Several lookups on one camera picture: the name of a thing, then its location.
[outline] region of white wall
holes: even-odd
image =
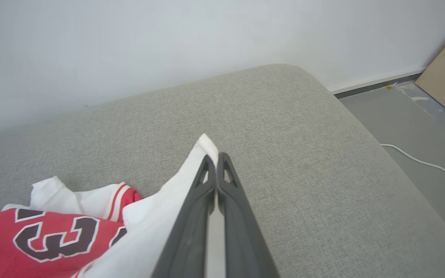
[[[0,0],[0,130],[269,63],[341,90],[444,45],[445,0]]]

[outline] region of sofa cushion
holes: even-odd
[[[109,102],[0,134],[0,209],[51,176],[124,181],[143,197],[207,133],[228,153],[279,273],[443,277],[445,223],[316,79],[267,65]]]

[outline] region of white cloth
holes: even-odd
[[[2,210],[24,208],[65,214],[83,214],[117,221],[122,195],[130,187],[125,183],[108,185],[86,192],[72,192],[57,176],[32,185],[30,206],[7,204]]]
[[[123,209],[127,234],[77,277],[150,277],[200,164],[209,155],[217,165],[219,152],[203,134],[180,170],[156,194]]]

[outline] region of gray floor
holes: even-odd
[[[445,168],[445,107],[413,81],[340,101],[380,142],[394,144],[420,160]],[[445,173],[397,150],[386,151],[445,221]]]

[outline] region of jersey number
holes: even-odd
[[[42,222],[33,223],[23,227],[14,237],[13,241],[17,248],[38,262],[55,261],[61,257],[72,257],[90,252],[99,220],[81,216],[73,218],[73,225],[70,232],[78,232],[74,241],[63,242],[66,232],[46,234],[43,239],[42,250],[35,250],[31,242],[41,236]]]

